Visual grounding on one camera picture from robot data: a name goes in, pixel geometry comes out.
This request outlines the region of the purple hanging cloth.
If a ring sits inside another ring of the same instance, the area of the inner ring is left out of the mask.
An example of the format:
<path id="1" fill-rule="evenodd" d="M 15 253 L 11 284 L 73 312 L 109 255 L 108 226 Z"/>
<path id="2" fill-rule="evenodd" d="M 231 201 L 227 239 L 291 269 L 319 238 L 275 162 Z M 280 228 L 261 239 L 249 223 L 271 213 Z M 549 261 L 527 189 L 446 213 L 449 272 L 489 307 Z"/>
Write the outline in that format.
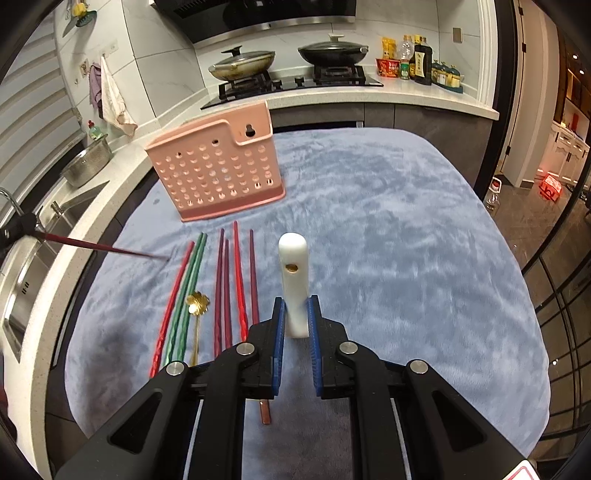
<path id="1" fill-rule="evenodd" d="M 93 109 L 99 118 L 103 118 L 102 88 L 101 88 L 101 67 L 93 63 L 89 69 L 89 99 Z"/>

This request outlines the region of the pink perforated utensil holder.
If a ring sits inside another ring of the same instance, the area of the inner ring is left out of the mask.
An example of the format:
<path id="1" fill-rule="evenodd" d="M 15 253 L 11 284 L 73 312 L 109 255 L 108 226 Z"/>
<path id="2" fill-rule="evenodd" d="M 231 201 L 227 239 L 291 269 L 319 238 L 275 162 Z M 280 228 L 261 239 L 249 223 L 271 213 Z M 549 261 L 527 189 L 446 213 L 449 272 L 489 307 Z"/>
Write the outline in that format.
<path id="1" fill-rule="evenodd" d="M 180 220 L 211 219 L 283 199 L 266 102 L 189 121 L 146 153 Z"/>

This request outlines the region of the green chopstick left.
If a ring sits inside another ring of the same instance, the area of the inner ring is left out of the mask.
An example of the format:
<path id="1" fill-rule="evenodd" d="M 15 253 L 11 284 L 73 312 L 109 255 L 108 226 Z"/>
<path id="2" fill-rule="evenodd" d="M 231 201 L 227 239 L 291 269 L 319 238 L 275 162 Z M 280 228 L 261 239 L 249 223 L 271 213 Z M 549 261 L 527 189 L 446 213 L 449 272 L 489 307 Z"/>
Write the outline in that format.
<path id="1" fill-rule="evenodd" d="M 198 239 L 197 245 L 193 248 L 193 251 L 189 257 L 188 265 L 185 270 L 185 274 L 183 276 L 183 280 L 181 281 L 181 285 L 179 288 L 179 294 L 177 295 L 175 306 L 172 314 L 171 324 L 165 344 L 164 349 L 164 356 L 163 356 L 163 365 L 168 364 L 173 358 L 173 351 L 176 342 L 177 330 L 182 314 L 183 304 L 185 302 L 185 297 L 187 294 L 187 288 L 189 286 L 190 276 L 193 270 L 193 266 L 195 262 L 197 262 L 197 253 L 200 249 L 201 243 L 204 241 L 205 234 L 201 232 Z"/>

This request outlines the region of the bright red chopstick gold band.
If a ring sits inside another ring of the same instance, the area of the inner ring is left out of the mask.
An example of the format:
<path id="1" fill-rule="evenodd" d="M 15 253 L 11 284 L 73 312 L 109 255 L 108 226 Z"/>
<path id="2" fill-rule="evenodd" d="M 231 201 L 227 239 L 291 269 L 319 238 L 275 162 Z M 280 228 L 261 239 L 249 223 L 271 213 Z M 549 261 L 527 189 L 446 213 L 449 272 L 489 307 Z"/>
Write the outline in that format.
<path id="1" fill-rule="evenodd" d="M 249 324 L 247 323 L 247 314 L 245 308 L 245 287 L 243 287 L 242 277 L 242 257 L 240 257 L 240 242 L 238 222 L 232 224 L 233 238 L 233 260 L 235 260 L 235 292 L 236 303 L 238 304 L 238 321 L 240 327 L 240 340 L 245 341 L 249 333 Z"/>

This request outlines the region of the green chopstick right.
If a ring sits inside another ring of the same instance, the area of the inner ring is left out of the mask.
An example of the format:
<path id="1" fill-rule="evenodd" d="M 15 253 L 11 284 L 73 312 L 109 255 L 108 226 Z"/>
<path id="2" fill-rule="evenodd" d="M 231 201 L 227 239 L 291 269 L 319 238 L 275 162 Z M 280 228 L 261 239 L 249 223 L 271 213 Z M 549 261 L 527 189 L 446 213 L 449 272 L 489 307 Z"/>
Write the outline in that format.
<path id="1" fill-rule="evenodd" d="M 182 362 L 184 359 L 184 352 L 186 348 L 186 336 L 187 328 L 190 317 L 190 309 L 194 303 L 194 287 L 197 283 L 198 272 L 200 270 L 200 264 L 202 256 L 204 255 L 204 247 L 207 242 L 207 234 L 201 233 L 197 243 L 197 252 L 194 254 L 194 259 L 190 265 L 189 277 L 184 287 L 183 294 L 181 296 L 181 310 L 180 319 L 178 322 L 177 334 L 175 338 L 174 347 L 172 349 L 171 359 L 174 361 Z"/>

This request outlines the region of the dark red chopstick plain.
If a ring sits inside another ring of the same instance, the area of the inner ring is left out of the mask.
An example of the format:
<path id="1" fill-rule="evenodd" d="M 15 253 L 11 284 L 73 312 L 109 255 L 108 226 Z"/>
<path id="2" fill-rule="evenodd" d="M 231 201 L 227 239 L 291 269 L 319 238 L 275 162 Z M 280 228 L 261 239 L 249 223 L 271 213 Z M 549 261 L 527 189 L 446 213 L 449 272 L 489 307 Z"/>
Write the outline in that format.
<path id="1" fill-rule="evenodd" d="M 224 347 L 228 349 L 232 345 L 232 326 L 231 326 L 231 303 L 230 303 L 230 285 L 229 285 L 229 241 L 224 240 L 223 249 L 223 330 Z"/>

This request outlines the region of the black wok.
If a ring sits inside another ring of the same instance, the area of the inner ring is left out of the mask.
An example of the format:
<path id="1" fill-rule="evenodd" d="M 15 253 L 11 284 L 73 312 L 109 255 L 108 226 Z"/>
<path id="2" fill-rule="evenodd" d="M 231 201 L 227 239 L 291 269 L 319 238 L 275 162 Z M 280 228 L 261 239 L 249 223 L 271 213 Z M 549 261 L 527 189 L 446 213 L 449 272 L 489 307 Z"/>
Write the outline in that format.
<path id="1" fill-rule="evenodd" d="M 297 49 L 304 61 L 318 67 L 349 67 L 359 64 L 369 53 L 369 46 L 342 41 L 341 34 L 329 34 L 329 41 L 305 45 Z"/>

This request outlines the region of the steel pot by sink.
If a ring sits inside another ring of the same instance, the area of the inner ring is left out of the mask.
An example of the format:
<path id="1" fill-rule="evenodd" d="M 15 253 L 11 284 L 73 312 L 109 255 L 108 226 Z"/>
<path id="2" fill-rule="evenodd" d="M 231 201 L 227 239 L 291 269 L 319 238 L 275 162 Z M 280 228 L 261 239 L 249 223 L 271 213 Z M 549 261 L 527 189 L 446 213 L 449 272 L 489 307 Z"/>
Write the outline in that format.
<path id="1" fill-rule="evenodd" d="M 77 154 L 60 175 L 73 188 L 80 188 L 100 173 L 112 158 L 107 136 L 102 135 Z"/>

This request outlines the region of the black gas stove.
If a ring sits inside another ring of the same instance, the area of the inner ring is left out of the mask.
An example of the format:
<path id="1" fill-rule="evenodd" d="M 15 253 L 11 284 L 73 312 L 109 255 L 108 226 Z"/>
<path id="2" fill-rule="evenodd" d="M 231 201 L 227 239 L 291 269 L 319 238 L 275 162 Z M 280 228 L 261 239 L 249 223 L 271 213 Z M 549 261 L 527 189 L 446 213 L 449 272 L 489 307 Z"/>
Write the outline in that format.
<path id="1" fill-rule="evenodd" d="M 311 76 L 294 76 L 287 79 L 273 79 L 269 72 L 264 71 L 242 80 L 220 84 L 217 87 L 217 96 L 205 103 L 201 109 L 272 93 L 346 86 L 383 87 L 383 84 L 367 75 L 360 65 L 328 68 L 315 66 L 312 68 Z"/>

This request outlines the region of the blue fleece table cloth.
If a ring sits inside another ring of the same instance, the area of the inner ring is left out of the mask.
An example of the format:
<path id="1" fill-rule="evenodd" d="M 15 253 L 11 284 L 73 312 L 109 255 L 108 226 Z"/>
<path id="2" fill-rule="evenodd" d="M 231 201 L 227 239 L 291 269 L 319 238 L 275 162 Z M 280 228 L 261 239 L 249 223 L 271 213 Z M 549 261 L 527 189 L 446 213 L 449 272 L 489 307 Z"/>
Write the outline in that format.
<path id="1" fill-rule="evenodd" d="M 429 142 L 406 131 L 342 129 L 276 137 L 287 194 L 243 211 L 256 234 L 259 304 L 280 293 L 277 242 L 301 233 L 311 250 L 311 291 L 322 313 L 379 357 L 425 361 L 485 419 L 463 433 L 457 420 L 430 449 L 417 415 L 401 413 L 402 441 L 421 479 L 501 479 L 546 427 L 548 356 L 517 261 L 472 188 Z M 81 307 L 65 386 L 81 430 L 99 428 L 148 378 L 168 292 L 189 239 L 211 236 L 200 288 L 214 288 L 221 218 L 182 223 L 161 184 L 130 215 L 117 245 L 155 260 L 108 255 Z"/>

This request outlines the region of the red chopstick black band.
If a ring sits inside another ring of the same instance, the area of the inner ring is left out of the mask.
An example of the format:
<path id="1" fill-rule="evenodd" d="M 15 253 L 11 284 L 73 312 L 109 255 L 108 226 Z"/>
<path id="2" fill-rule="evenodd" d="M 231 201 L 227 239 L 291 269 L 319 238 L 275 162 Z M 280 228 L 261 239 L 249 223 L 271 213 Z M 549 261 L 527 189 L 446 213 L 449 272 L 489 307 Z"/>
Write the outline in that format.
<path id="1" fill-rule="evenodd" d="M 176 298 L 177 298 L 177 295 L 178 295 L 178 292 L 180 289 L 180 285 L 181 285 L 181 282 L 185 276 L 187 265 L 188 265 L 191 255 L 192 255 L 192 252 L 194 250 L 194 247 L 195 247 L 195 242 L 189 241 L 187 244 L 186 250 L 184 252 L 183 259 L 181 261 L 179 270 L 177 271 L 177 274 L 176 274 L 176 277 L 174 280 L 174 284 L 173 284 L 172 289 L 170 291 L 168 301 L 166 304 L 166 309 L 164 311 L 164 315 L 163 315 L 162 320 L 160 322 L 160 328 L 158 331 L 158 337 L 156 340 L 154 353 L 152 355 L 152 361 L 151 361 L 150 371 L 149 371 L 149 378 L 153 378 L 159 370 L 163 347 L 164 347 L 164 342 L 166 339 L 166 334 L 167 334 L 169 322 L 170 322 L 170 319 L 172 316 L 172 311 L 175 306 L 175 302 L 176 302 Z"/>

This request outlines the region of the tray of small jars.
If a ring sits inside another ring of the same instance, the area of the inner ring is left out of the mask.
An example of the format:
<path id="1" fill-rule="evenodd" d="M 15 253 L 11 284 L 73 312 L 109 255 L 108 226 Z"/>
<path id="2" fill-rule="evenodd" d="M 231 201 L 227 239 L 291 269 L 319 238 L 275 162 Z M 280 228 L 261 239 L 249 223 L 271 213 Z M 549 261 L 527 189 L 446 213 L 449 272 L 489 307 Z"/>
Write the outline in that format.
<path id="1" fill-rule="evenodd" d="M 431 68 L 432 83 L 446 90 L 462 94 L 463 76 L 455 66 L 434 60 Z"/>

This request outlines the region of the white green ceramic spoon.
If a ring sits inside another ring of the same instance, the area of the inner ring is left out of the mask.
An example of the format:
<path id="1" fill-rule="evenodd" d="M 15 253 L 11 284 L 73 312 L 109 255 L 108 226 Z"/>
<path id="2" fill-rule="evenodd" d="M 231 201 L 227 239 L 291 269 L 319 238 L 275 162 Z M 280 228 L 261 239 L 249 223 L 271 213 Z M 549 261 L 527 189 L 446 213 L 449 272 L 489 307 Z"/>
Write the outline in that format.
<path id="1" fill-rule="evenodd" d="M 308 338 L 308 243 L 297 233 L 284 233 L 279 244 L 283 300 L 287 305 L 287 337 Z"/>

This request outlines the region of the red seasoning packet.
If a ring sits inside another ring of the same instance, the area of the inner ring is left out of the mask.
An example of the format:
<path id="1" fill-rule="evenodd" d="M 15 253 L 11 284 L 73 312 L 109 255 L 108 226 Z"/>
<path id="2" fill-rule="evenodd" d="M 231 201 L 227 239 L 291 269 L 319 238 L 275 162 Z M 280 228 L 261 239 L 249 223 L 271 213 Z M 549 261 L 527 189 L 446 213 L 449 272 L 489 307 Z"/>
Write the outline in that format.
<path id="1" fill-rule="evenodd" d="M 377 72 L 383 78 L 399 78 L 400 77 L 400 61 L 398 59 L 378 58 Z"/>

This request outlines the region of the clear plastic bottle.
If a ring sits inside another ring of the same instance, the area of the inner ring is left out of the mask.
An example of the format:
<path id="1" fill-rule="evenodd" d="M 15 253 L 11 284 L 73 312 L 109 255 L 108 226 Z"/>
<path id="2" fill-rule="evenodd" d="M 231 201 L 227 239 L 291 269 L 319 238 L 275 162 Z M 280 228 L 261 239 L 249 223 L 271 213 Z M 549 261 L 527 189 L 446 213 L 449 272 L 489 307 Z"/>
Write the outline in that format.
<path id="1" fill-rule="evenodd" d="M 403 80 L 409 80 L 410 63 L 414 57 L 414 42 L 411 35 L 405 35 L 399 49 L 400 55 L 400 77 Z"/>

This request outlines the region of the gold flower spoon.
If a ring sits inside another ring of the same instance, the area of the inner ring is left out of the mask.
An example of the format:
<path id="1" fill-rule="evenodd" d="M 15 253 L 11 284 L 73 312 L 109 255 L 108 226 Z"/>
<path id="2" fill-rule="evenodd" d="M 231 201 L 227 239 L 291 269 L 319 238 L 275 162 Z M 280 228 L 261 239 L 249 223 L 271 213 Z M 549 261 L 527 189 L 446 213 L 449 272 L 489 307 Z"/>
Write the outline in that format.
<path id="1" fill-rule="evenodd" d="M 210 303 L 209 298 L 199 291 L 191 293 L 186 298 L 188 313 L 194 318 L 193 347 L 190 356 L 191 366 L 197 366 L 200 319 L 207 312 Z"/>

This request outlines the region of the dark soy sauce bottle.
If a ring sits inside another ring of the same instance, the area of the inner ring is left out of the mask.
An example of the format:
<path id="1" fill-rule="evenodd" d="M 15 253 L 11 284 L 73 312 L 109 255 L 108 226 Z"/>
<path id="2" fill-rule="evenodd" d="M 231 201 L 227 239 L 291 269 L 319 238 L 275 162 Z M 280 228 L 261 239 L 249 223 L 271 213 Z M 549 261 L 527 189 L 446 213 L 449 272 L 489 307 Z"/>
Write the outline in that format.
<path id="1" fill-rule="evenodd" d="M 433 49 L 427 44 L 427 39 L 424 36 L 415 35 L 414 58 L 415 81 L 422 85 L 431 85 Z"/>

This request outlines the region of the green chopstick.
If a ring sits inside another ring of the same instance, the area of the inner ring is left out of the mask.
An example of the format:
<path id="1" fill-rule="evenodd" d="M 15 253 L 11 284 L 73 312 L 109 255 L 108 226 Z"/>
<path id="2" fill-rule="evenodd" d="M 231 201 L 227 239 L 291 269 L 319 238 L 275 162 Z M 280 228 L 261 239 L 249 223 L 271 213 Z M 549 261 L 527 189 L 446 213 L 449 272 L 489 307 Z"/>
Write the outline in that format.
<path id="1" fill-rule="evenodd" d="M 197 243 L 197 252 L 194 254 L 194 259 L 190 265 L 189 277 L 184 287 L 183 294 L 181 296 L 181 310 L 180 319 L 178 322 L 177 334 L 175 338 L 174 347 L 172 349 L 171 359 L 174 361 L 182 362 L 184 359 L 184 352 L 186 348 L 186 336 L 187 328 L 190 317 L 190 309 L 194 303 L 194 287 L 197 283 L 198 272 L 200 270 L 200 264 L 202 256 L 204 255 L 204 247 L 207 242 L 207 234 L 201 233 Z"/>
<path id="2" fill-rule="evenodd" d="M 189 257 L 188 265 L 185 270 L 185 274 L 183 276 L 183 280 L 181 281 L 181 285 L 179 288 L 179 294 L 177 295 L 175 306 L 172 314 L 171 324 L 165 344 L 164 349 L 164 356 L 163 356 L 163 365 L 168 364 L 173 358 L 173 351 L 176 342 L 177 330 L 182 314 L 183 304 L 185 302 L 185 297 L 187 294 L 187 288 L 189 286 L 190 276 L 193 270 L 193 266 L 195 262 L 197 262 L 197 253 L 200 249 L 201 243 L 204 241 L 205 234 L 201 232 L 198 239 L 197 245 L 193 248 L 193 251 Z"/>

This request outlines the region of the dark maroon chopstick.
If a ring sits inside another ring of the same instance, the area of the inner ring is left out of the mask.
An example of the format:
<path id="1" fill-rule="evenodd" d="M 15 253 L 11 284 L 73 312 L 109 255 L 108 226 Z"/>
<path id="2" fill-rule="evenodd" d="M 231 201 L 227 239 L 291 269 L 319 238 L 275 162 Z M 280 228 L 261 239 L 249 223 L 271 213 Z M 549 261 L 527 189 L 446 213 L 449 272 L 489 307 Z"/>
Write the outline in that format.
<path id="1" fill-rule="evenodd" d="M 155 254 L 151 254 L 151 253 L 125 250 L 125 249 L 120 249 L 120 248 L 116 248 L 116 247 L 109 246 L 109 245 L 97 244 L 97 243 L 88 242 L 88 241 L 84 241 L 84 240 L 78 240 L 78 239 L 72 239 L 69 237 L 63 237 L 63 236 L 59 236 L 59 235 L 55 235 L 55 234 L 51 234 L 51 233 L 44 233 L 44 232 L 40 232 L 40 231 L 37 231 L 34 234 L 34 236 L 40 240 L 45 240 L 45 241 L 54 242 L 54 243 L 58 243 L 58 244 L 65 245 L 65 246 L 71 246 L 71 247 L 76 247 L 76 248 L 81 248 L 81 249 L 92 250 L 92 251 L 108 252 L 108 253 L 114 253 L 114 254 L 120 254 L 120 255 L 126 255 L 126 256 L 148 258 L 148 259 L 158 260 L 158 261 L 168 261 L 169 260 L 169 256 L 162 256 L 162 255 L 155 255 Z"/>

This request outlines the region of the red floor sign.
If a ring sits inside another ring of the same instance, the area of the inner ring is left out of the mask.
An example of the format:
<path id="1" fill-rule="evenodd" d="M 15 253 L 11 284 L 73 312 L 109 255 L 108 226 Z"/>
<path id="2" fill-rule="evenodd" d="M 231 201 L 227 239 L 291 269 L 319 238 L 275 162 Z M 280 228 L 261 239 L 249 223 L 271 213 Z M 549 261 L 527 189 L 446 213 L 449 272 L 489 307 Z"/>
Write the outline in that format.
<path id="1" fill-rule="evenodd" d="M 553 175 L 546 175 L 539 185 L 541 195 L 553 202 L 557 202 L 562 193 L 562 184 Z"/>

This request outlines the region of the green dish soap bottle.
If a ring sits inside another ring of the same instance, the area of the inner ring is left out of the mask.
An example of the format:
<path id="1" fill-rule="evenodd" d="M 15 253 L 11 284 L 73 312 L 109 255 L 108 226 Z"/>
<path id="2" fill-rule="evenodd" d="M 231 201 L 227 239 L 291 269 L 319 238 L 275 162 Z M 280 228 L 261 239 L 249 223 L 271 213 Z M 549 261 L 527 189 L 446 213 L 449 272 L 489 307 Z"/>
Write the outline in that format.
<path id="1" fill-rule="evenodd" d="M 103 132 L 100 130 L 99 127 L 96 126 L 96 124 L 92 120 L 89 120 L 87 122 L 87 126 L 88 135 L 93 141 L 99 140 L 103 136 Z"/>

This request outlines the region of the wok with glass lid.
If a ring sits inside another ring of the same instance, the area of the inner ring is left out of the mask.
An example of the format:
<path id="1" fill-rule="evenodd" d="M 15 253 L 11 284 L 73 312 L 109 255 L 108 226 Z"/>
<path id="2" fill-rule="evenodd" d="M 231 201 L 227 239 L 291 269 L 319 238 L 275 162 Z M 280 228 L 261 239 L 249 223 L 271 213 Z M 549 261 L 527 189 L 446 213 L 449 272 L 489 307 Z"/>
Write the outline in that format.
<path id="1" fill-rule="evenodd" d="M 270 69 L 276 59 L 276 52 L 256 50 L 242 53 L 242 47 L 236 46 L 223 51 L 229 54 L 217 63 L 208 67 L 208 72 L 217 80 L 232 82 L 259 75 Z"/>

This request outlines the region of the white hanging towel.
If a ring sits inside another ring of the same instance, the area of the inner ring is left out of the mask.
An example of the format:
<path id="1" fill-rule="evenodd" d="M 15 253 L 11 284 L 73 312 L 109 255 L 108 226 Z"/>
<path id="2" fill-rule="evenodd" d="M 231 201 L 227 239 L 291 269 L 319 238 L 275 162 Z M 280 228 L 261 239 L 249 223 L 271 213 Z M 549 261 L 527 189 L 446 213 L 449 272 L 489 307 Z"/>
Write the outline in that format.
<path id="1" fill-rule="evenodd" d="M 127 110 L 120 90 L 108 69 L 104 56 L 100 58 L 102 118 L 111 127 L 120 130 L 125 136 L 133 137 L 137 123 Z"/>

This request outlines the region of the chrome sink faucet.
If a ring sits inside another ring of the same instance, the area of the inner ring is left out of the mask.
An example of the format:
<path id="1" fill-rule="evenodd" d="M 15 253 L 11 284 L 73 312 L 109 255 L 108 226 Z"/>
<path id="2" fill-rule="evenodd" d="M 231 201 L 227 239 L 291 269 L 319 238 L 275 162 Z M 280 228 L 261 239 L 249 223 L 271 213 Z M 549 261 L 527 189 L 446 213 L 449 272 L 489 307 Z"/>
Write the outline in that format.
<path id="1" fill-rule="evenodd" d="M 13 210 L 18 216 L 24 215 L 23 209 L 7 189 L 5 189 L 4 187 L 0 187 L 0 195 L 3 196 L 10 203 Z"/>

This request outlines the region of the dark red chopstick silver band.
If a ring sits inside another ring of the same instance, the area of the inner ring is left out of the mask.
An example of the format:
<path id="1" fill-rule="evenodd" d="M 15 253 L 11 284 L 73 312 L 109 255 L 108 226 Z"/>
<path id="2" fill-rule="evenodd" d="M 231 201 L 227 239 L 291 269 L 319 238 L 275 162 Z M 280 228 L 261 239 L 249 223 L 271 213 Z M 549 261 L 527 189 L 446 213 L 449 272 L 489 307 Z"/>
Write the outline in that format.
<path id="1" fill-rule="evenodd" d="M 216 263 L 215 276 L 215 297 L 214 297 L 214 344 L 213 354 L 216 358 L 221 354 L 221 299 L 222 299 L 222 261 L 223 261 L 223 246 L 224 246 L 224 228 L 219 232 L 218 252 Z"/>

